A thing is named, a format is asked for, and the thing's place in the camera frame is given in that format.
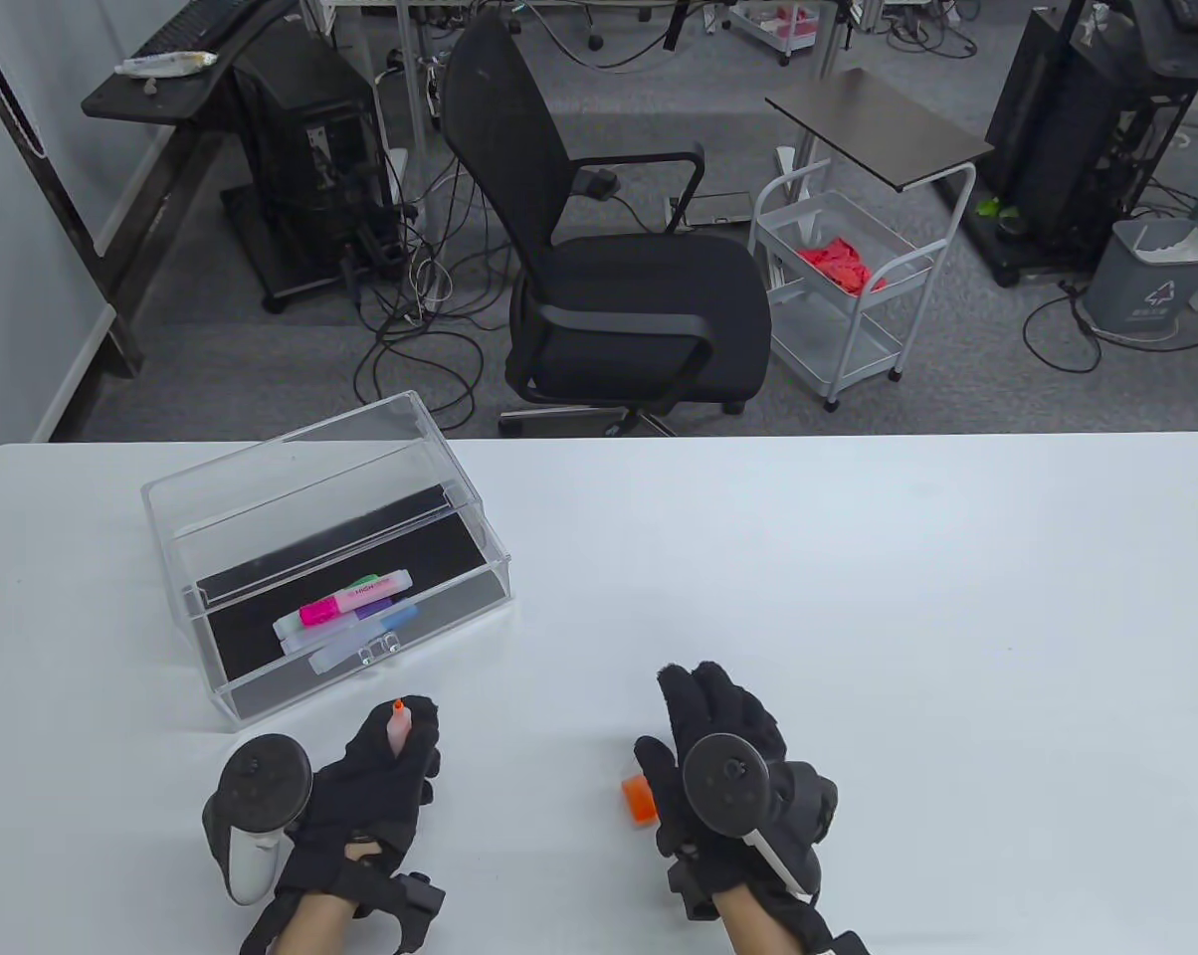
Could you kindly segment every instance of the white wall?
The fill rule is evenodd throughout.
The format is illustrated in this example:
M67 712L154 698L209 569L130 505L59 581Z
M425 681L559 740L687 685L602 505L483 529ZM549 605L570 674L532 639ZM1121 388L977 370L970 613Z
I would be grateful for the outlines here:
M111 319L0 120L0 445L50 435Z
M95 237L108 247L168 128L91 120L81 99L184 0L0 0L0 67Z

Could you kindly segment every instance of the chair base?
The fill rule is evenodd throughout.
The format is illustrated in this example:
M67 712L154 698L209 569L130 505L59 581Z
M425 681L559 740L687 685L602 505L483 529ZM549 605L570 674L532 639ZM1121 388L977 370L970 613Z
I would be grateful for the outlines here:
M661 437L676 437L671 427L646 411L625 410L621 407L591 407L589 405L563 405L558 407L532 407L524 411L503 411L497 417L497 434L502 437L532 436L532 430L558 436L558 428L532 428L534 424L553 424L565 422L594 422L601 427L605 437L618 437L628 434L636 425L643 424Z

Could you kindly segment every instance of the orange marker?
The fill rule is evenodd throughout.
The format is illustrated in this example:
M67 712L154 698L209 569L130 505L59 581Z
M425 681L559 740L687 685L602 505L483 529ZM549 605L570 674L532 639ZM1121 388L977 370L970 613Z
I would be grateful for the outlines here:
M657 822L657 800L653 799L653 788L648 785L648 779L630 776L621 784L621 791L625 793L625 808L630 810L637 827Z
M409 738L409 730L413 727L413 713L404 705L404 700L395 700L391 705L391 719L386 720L386 744L397 756L404 749L404 742Z

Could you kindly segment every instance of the black office chair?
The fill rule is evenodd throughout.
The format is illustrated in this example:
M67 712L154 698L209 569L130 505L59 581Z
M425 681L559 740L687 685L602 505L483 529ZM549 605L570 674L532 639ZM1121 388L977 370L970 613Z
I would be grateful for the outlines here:
M603 413L672 434L655 415L678 401L740 413L758 394L772 314L755 260L726 237L674 235L704 174L700 145L679 153L570 159L530 68L486 10L449 56L441 90L444 140L484 191L521 262L509 309L507 381L526 401L585 407L509 411L504 436L532 418ZM573 194L607 199L618 163L690 162L694 173L662 235L550 241Z

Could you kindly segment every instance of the chair armrest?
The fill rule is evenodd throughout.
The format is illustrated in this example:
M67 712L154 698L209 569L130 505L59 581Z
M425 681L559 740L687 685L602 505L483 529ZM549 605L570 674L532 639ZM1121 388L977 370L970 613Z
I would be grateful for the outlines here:
M704 146L694 143L688 150L677 150L672 153L639 153L635 156L587 156L585 159L573 159L573 169L585 169L587 165L651 165L653 163L691 163L691 179L686 183L683 195L674 205L674 217L666 231L674 231L683 219L683 210L696 194L701 179L704 179Z
M555 328L591 336L691 338L695 344L686 359L668 377L661 394L649 403L653 413L666 413L674 407L714 355L714 333L698 314L575 313L547 304L538 306L538 313Z

